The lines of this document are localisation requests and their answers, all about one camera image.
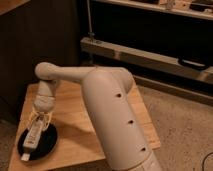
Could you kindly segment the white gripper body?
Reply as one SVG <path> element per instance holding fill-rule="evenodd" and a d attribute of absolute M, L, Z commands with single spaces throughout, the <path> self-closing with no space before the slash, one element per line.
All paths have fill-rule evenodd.
<path fill-rule="evenodd" d="M 58 86 L 59 82 L 57 80 L 41 80 L 39 82 L 37 94 L 33 103 L 33 107 L 36 111 L 49 113 L 53 110 L 55 104 L 55 94 Z"/>

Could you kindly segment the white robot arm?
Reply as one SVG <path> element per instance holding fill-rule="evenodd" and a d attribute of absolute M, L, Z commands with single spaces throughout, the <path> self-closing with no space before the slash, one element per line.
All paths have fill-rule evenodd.
<path fill-rule="evenodd" d="M 42 62 L 35 67 L 40 79 L 34 109 L 53 109 L 57 82 L 79 83 L 87 113 L 106 160 L 113 171 L 162 171 L 146 140 L 127 94 L 133 76 L 121 67 L 60 67 Z"/>

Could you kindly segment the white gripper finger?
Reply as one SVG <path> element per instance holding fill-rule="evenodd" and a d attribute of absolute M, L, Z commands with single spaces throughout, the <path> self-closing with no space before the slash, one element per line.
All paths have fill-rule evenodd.
<path fill-rule="evenodd" d="M 47 130 L 49 127 L 49 124 L 51 123 L 51 119 L 52 119 L 52 113 L 44 113 L 43 114 L 43 129 Z"/>
<path fill-rule="evenodd" d="M 39 116 L 39 113 L 35 110 L 33 110 L 31 113 L 30 113 L 30 117 L 29 117 L 29 120 L 28 120 L 28 127 L 31 127 L 33 122 L 36 120 L 36 118 Z"/>

